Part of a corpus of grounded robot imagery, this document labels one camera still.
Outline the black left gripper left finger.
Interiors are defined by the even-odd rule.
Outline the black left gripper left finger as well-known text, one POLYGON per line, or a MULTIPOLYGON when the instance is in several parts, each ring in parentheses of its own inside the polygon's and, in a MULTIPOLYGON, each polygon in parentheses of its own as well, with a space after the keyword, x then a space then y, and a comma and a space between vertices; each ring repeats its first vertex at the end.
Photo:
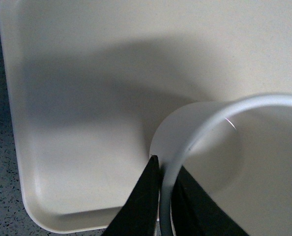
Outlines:
POLYGON ((160 187, 158 157, 153 155, 124 206, 105 230, 107 236, 152 236, 160 187))

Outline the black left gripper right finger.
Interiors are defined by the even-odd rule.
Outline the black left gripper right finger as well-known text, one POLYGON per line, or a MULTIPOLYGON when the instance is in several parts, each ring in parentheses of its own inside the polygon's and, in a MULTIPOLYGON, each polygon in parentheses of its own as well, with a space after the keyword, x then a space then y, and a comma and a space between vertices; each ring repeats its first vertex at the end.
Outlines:
POLYGON ((177 236, 248 235, 182 167, 171 198, 172 220, 177 236))

